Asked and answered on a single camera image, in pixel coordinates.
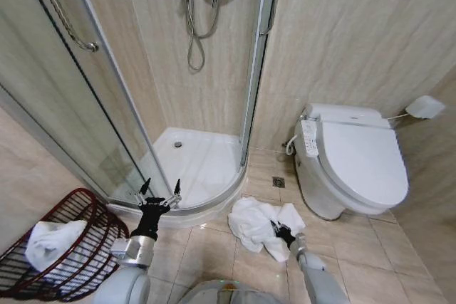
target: white toilet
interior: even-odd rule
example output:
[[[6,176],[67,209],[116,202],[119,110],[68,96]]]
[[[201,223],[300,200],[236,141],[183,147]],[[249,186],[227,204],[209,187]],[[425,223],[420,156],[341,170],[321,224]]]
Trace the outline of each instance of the white toilet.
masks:
[[[295,135],[299,186],[322,219],[337,219],[345,209],[381,214],[407,195],[395,132],[376,110],[311,103]]]

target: grab bar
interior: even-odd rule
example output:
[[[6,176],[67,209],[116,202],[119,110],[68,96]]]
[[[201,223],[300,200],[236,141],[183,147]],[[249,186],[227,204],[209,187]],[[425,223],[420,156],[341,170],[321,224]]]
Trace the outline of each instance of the grab bar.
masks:
[[[266,31],[259,33],[260,36],[265,36],[270,32],[270,30],[272,30],[272,26],[274,25],[274,19],[276,18],[276,7],[278,2],[279,0],[272,1],[271,18],[269,19],[269,26],[266,29]]]
[[[78,44],[78,46],[84,50],[91,51],[92,53],[95,53],[98,50],[98,44],[96,42],[89,42],[86,43],[82,41],[78,34],[75,32],[73,25],[71,25],[70,19],[68,19],[68,16],[66,15],[65,10],[63,10],[63,7],[61,6],[61,3],[59,0],[49,0],[54,7],[54,9],[57,12],[58,17],[62,21],[63,26],[65,27],[66,32],[68,32],[68,35],[70,35],[71,39]]]

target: red wire basket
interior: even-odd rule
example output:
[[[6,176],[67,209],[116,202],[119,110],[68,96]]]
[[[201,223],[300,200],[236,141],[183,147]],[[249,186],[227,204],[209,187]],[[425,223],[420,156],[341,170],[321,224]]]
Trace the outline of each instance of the red wire basket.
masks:
[[[116,238],[128,237],[127,226],[87,189],[76,189],[41,221],[66,224],[87,221],[75,243],[43,272],[25,257],[32,229],[0,256],[0,297],[71,302],[91,294],[118,264],[110,255]]]

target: white towel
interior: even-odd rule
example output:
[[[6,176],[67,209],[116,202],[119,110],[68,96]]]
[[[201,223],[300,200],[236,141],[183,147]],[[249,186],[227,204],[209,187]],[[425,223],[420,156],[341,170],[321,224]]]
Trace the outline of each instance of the white towel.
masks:
[[[39,221],[28,238],[27,260],[36,270],[46,270],[73,245],[86,224],[82,220],[67,224]]]
[[[245,248],[259,253],[264,246],[278,262],[283,262],[290,256],[290,250],[285,241],[276,237],[271,221],[286,224],[293,236],[306,227],[293,204],[272,206],[253,197],[237,201],[228,215],[230,229]]]
[[[44,271],[55,263],[82,234],[87,222],[71,221],[67,224],[57,224],[53,222],[38,222],[28,239],[26,257],[29,263],[38,271]],[[61,293],[70,293],[75,288],[90,281],[90,285],[85,286],[85,290],[79,290],[74,295],[79,295],[87,291],[88,288],[95,289],[103,279],[103,275],[113,270],[113,264],[104,264],[109,257],[109,253],[96,249],[105,235],[106,228],[90,227],[88,235],[78,244],[66,260],[59,263],[44,278],[54,285],[66,281],[72,274],[78,272],[85,263],[88,265],[73,278],[60,287]],[[97,256],[90,260],[90,257],[97,253]],[[93,278],[96,271],[103,267],[103,272]]]

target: floor drain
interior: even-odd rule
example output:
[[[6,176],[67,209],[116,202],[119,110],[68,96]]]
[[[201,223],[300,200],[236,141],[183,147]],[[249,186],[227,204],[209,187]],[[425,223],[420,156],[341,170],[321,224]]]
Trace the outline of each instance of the floor drain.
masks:
[[[272,186],[276,188],[284,188],[285,179],[283,179],[282,177],[272,177]]]

